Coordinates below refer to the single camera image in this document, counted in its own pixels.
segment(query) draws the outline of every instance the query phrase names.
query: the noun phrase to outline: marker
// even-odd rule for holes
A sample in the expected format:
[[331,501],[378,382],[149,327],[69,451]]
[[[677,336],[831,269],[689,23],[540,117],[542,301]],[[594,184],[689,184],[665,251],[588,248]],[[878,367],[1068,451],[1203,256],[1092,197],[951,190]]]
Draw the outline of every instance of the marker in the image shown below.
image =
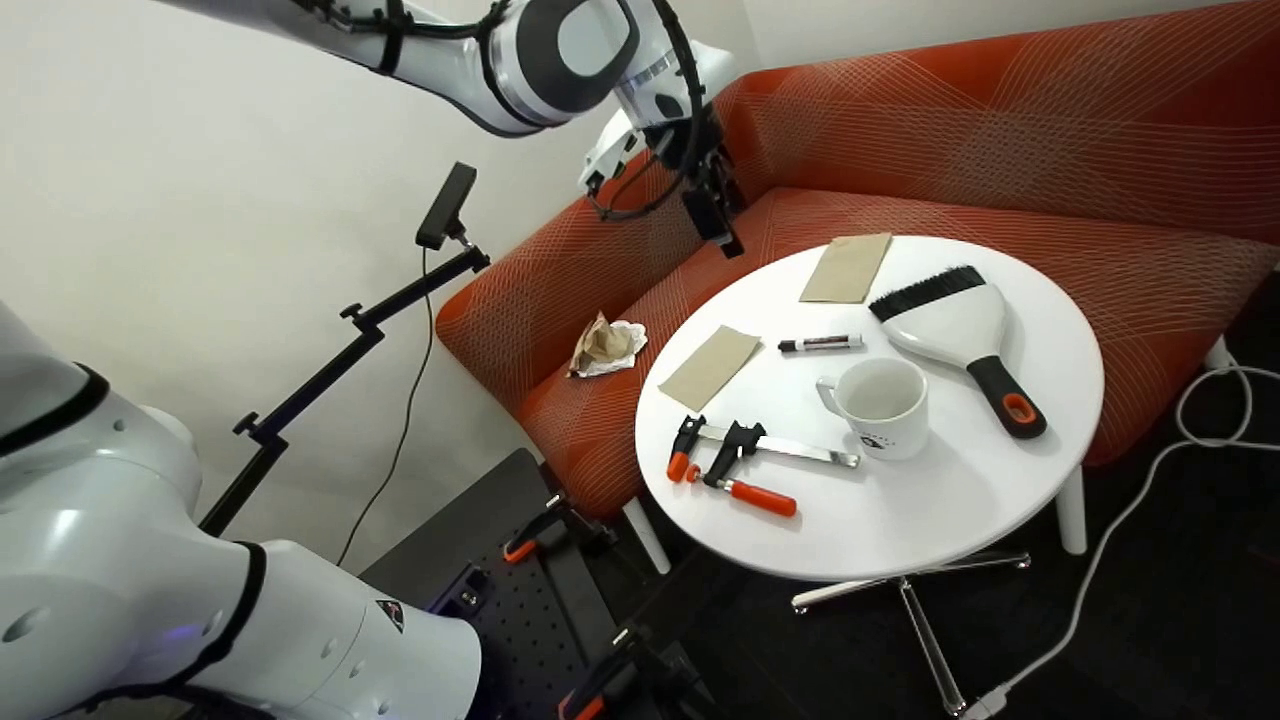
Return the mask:
[[785,355],[800,355],[800,354],[851,354],[864,348],[859,336],[800,336],[800,342],[779,342],[776,344]]

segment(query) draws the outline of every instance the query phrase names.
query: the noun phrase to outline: orange sofa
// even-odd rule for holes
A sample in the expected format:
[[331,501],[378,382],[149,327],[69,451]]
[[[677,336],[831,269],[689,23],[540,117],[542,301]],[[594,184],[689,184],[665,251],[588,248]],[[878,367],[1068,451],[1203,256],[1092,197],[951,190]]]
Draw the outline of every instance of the orange sofa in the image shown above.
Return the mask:
[[[639,382],[700,301],[831,235],[958,235],[1034,265],[1092,321],[1106,391],[1083,470],[1099,470],[1152,431],[1280,261],[1275,76],[1267,0],[753,71],[715,97],[742,256],[700,244],[680,202],[633,224],[576,202],[437,333],[567,501],[614,517],[645,489]],[[570,382],[594,312],[651,344],[633,372]]]

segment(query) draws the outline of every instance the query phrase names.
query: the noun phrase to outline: white wall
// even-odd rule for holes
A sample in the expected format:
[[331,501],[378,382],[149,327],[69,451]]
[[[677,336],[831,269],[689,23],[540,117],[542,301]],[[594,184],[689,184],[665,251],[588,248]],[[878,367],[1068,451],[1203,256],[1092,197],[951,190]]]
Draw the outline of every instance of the white wall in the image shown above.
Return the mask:
[[[680,10],[695,37],[779,65],[1176,4],[1188,0]],[[466,16],[488,0],[433,10]],[[500,256],[576,191],[576,159],[603,120],[496,139],[363,70],[149,0],[3,0],[0,110],[0,301],[136,402],[187,420],[203,501],[250,451],[228,429],[276,410],[351,342],[335,312],[410,281],[410,227],[452,159],[479,167],[465,220]],[[423,312],[386,323],[386,344],[288,431],[291,451],[235,537],[338,548],[386,464],[423,336]],[[448,354],[415,410],[354,570],[522,443]]]

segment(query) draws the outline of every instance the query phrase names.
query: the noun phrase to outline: mug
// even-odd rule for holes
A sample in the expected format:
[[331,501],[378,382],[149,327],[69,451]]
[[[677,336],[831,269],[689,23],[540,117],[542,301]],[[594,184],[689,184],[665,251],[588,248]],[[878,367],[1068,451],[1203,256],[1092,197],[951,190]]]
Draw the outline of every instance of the mug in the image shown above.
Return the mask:
[[855,362],[817,397],[848,420],[864,456],[909,461],[929,443],[929,382],[901,355]]

